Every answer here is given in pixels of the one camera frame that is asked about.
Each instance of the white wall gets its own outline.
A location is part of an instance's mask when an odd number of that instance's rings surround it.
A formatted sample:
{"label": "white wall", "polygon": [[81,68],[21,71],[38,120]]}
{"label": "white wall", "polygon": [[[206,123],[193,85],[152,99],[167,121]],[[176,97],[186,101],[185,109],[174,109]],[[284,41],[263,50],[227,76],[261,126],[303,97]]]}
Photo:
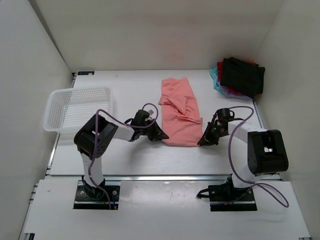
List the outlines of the white wall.
{"label": "white wall", "polygon": [[320,239],[320,1],[286,0],[257,55],[265,66],[258,106],[282,132],[305,220]]}
{"label": "white wall", "polygon": [[42,119],[50,92],[72,75],[27,0],[0,1],[0,239],[18,239],[54,135]]}
{"label": "white wall", "polygon": [[33,0],[71,69],[208,69],[253,60],[283,0]]}

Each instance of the white platform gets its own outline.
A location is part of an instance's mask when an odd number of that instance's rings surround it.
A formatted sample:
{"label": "white platform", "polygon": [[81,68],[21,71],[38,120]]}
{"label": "white platform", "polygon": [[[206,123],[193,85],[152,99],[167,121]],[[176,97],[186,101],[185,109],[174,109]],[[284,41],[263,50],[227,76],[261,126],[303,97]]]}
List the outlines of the white platform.
{"label": "white platform", "polygon": [[[108,85],[113,90],[113,115],[125,121],[133,118],[145,103],[158,104],[161,81],[166,78],[187,77],[197,98],[202,130],[220,108],[244,105],[254,107],[252,101],[225,98],[214,90],[209,70],[137,70],[96,71],[94,75],[78,75],[74,87]],[[157,120],[161,126],[160,115]],[[245,118],[249,109],[235,109],[236,117]],[[256,114],[248,121],[260,126]],[[73,135],[62,135],[53,158],[51,175],[83,175],[83,163]],[[230,174],[227,146],[229,137],[223,137],[218,146],[172,147],[162,142],[151,143],[147,137],[135,142],[114,139],[102,157],[105,175],[211,175]],[[247,163],[247,145],[234,139],[232,155],[240,169]]]}
{"label": "white platform", "polygon": [[205,181],[122,181],[118,210],[73,209],[78,180],[41,180],[24,233],[34,240],[298,240],[310,237],[290,182],[269,181],[287,197],[284,208],[260,188],[258,211],[210,212],[195,198]]}

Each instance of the black mounting plate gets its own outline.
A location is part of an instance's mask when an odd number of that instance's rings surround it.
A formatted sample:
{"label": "black mounting plate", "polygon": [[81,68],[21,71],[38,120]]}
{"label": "black mounting plate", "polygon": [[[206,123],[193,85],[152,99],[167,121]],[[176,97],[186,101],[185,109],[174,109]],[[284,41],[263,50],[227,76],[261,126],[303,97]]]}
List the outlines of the black mounting plate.
{"label": "black mounting plate", "polygon": [[[209,185],[209,199],[210,199],[210,211],[211,212],[247,212],[257,211],[257,205],[255,201],[254,192],[248,188],[234,188],[231,190],[228,185]],[[241,199],[230,204],[219,204],[214,205],[213,203],[229,202],[239,198],[241,195],[246,193]]]}
{"label": "black mounting plate", "polygon": [[104,195],[103,199],[96,201],[92,200],[85,191],[85,186],[78,185],[75,192],[75,198],[73,203],[73,209],[98,209],[98,210],[117,210],[119,208],[119,194],[120,186],[118,185],[106,185],[104,189],[108,193],[111,201],[111,209],[109,209],[108,199]]}

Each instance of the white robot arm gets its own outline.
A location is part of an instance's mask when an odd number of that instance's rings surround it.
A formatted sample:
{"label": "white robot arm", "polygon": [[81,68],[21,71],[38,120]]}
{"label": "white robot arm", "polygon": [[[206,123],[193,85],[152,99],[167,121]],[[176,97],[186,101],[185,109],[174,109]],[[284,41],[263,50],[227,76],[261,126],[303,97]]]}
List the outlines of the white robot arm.
{"label": "white robot arm", "polygon": [[133,142],[140,136],[147,136],[151,142],[155,142],[169,138],[157,122],[150,117],[152,113],[152,111],[148,112],[143,109],[138,110],[134,118],[125,122],[131,122],[130,125],[106,120],[98,115],[98,141],[95,156],[96,114],[75,135],[73,141],[77,145],[83,160],[84,176],[82,176],[82,183],[85,187],[85,193],[90,198],[100,200],[104,195],[100,189],[105,186],[105,178],[102,173],[102,155],[112,139]]}
{"label": "white robot arm", "polygon": [[284,172],[289,167],[282,135],[279,130],[267,130],[245,123],[243,119],[235,118],[231,109],[222,108],[216,111],[211,122],[208,122],[198,145],[218,145],[219,139],[227,135],[247,143],[247,164],[240,171],[235,171],[229,141],[228,156],[234,173],[228,177],[226,183],[210,185],[207,189],[201,190],[197,197],[210,198],[210,201],[214,202],[210,204],[212,211],[256,210],[254,204],[243,204],[244,201],[254,199],[250,191],[252,186],[258,185],[255,183],[266,175]]}

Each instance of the pink cloth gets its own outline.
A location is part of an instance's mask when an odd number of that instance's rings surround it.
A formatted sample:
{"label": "pink cloth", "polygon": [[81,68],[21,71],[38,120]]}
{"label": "pink cloth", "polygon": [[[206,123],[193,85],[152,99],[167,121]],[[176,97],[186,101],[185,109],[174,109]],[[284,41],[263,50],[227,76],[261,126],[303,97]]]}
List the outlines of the pink cloth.
{"label": "pink cloth", "polygon": [[172,146],[197,147],[203,119],[188,79],[162,80],[161,91],[162,130],[169,136],[162,141]]}

